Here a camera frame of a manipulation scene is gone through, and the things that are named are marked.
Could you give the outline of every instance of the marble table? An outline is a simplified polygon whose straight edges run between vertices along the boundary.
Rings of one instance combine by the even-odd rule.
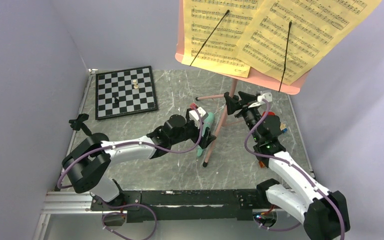
[[[162,125],[171,115],[183,115],[196,97],[218,95],[229,91],[232,79],[206,70],[153,70],[159,110],[132,116],[95,120],[95,76],[92,80],[82,113],[90,115],[86,125],[93,133],[104,133],[110,141],[122,141],[141,137]],[[310,173],[302,139],[288,96],[273,90],[239,81],[236,91],[254,94],[257,91],[271,91],[272,111],[286,125],[288,132],[279,137],[295,161]],[[197,104],[215,113],[211,128],[215,130],[223,110],[223,98],[198,101]],[[227,122],[237,119],[233,115]],[[255,188],[260,182],[274,178],[284,181],[273,171],[260,168],[255,156],[243,147],[248,133],[245,123],[223,127],[217,145],[211,155],[208,167],[202,167],[205,153],[196,157],[196,151],[185,154],[168,153],[156,159],[138,159],[114,165],[107,169],[106,176],[115,179],[124,190],[209,190]],[[85,139],[83,132],[77,132],[73,147]],[[192,141],[172,147],[184,150],[193,146]]]

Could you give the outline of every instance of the chessboard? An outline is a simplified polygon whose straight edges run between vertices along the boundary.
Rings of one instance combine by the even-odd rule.
[[[96,120],[156,110],[150,66],[96,74]]]

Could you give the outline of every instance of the blue object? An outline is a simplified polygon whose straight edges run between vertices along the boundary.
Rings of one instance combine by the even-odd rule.
[[[212,124],[214,123],[214,114],[212,112],[209,112],[208,113],[208,117],[206,117],[206,119],[204,120],[204,125],[203,125],[203,131],[202,131],[202,136],[204,136],[205,134],[205,129],[208,127],[208,128],[211,128]],[[198,152],[197,152],[197,156],[200,157],[202,156],[202,153],[204,152],[204,149],[202,149],[200,146],[198,146]]]

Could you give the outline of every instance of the black chessboard frame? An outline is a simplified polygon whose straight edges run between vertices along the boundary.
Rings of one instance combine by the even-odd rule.
[[[147,108],[147,109],[141,109],[141,110],[135,110],[135,111],[128,111],[128,112],[121,112],[118,114],[112,114],[112,115],[106,115],[106,116],[98,116],[98,97],[99,97],[99,76],[101,75],[106,75],[106,74],[114,74],[114,73],[121,73],[121,72],[126,72],[126,71],[133,71],[133,70],[141,70],[141,69],[149,69],[149,77],[150,77],[150,82],[151,82],[151,87],[152,87],[152,97],[154,99],[154,107]],[[106,120],[106,119],[111,119],[111,118],[117,118],[117,117],[123,117],[123,116],[129,116],[129,115],[134,115],[134,114],[142,114],[142,113],[147,113],[147,112],[153,112],[158,110],[158,102],[157,102],[157,97],[156,97],[156,92],[155,92],[155,84],[153,82],[153,74],[152,74],[152,67],[151,66],[142,66],[142,67],[136,67],[136,68],[130,68],[130,69],[124,69],[124,70],[117,70],[117,71],[110,71],[110,72],[103,72],[103,73],[98,73],[96,74],[95,77],[95,82],[96,82],[96,100],[95,100],[95,118],[96,120]]]

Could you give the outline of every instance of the yellow object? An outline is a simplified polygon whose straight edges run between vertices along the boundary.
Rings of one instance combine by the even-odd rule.
[[[264,0],[236,43],[237,48],[232,56],[280,80],[284,68],[288,25],[292,21],[283,79],[285,84],[290,85],[314,67],[380,2],[381,0]]]
[[[250,67],[235,58],[233,51],[261,2],[263,0],[184,0],[182,63],[189,65],[193,61],[217,23],[230,10],[193,62],[193,66],[247,78]]]

